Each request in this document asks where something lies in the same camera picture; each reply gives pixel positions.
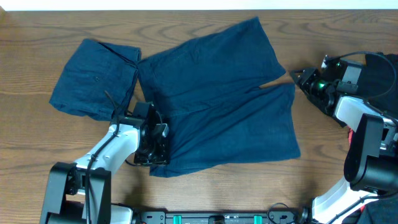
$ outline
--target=white background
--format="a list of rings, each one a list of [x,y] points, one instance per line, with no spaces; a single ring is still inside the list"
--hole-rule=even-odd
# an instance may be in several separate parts
[[[398,9],[398,0],[0,0],[0,6],[6,11],[166,9]]]

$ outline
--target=wooden table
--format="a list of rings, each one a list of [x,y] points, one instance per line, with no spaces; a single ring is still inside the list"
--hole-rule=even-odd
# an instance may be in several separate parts
[[[0,22],[1,222],[37,223],[50,168],[84,155],[108,129],[48,104],[82,39],[137,46],[144,58],[254,16],[287,70],[318,66],[325,54],[398,52],[398,11],[8,12]],[[143,100],[139,86],[135,94]],[[170,211],[299,207],[342,177],[348,133],[300,90],[293,120],[300,159],[227,164],[170,179],[124,164],[112,201]]]

